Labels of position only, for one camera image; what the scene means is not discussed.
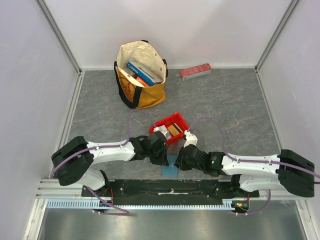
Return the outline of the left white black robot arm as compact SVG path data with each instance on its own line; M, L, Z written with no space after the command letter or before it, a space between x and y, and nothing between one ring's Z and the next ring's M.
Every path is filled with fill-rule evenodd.
M110 184L105 172L93 166L145 158L154 165L168 165L167 139L160 131L113 143L95 143L77 136L51 156L54 169L50 177L57 179L61 186L75 183L87 186L103 197L110 192Z

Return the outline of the red plastic bin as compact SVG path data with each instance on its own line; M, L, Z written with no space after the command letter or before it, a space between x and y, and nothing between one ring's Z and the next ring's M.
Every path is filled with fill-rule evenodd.
M182 130L182 133L180 133L177 136L171 136L171 139L167 140L167 146L170 147L173 143L178 142L179 140L183 139L183 135L185 130L188 130L189 126L187 122L184 120L182 115L179 112L176 112L162 120L159 120L155 123L156 127L164 125L166 128L170 126L171 124L176 123Z

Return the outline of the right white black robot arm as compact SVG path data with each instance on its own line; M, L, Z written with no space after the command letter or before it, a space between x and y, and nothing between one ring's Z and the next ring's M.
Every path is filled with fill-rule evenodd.
M292 195L315 195L315 165L292 150L267 156L239 156L204 152L190 144L180 149L175 166L199 170L212 177L231 176L229 191L235 197L258 190L286 190Z

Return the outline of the blue leather card holder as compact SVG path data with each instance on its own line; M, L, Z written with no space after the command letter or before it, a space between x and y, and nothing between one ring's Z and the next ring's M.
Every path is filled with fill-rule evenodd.
M179 175L179 170L175 166L175 162L177 160L177 155L167 155L168 166L163 165L161 167L161 176L162 177L172 177L176 178Z

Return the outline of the white cards stack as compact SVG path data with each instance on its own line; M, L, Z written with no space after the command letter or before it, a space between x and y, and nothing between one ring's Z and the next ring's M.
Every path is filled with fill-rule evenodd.
M171 138L171 134L165 125L159 126L158 130L166 137L167 140Z

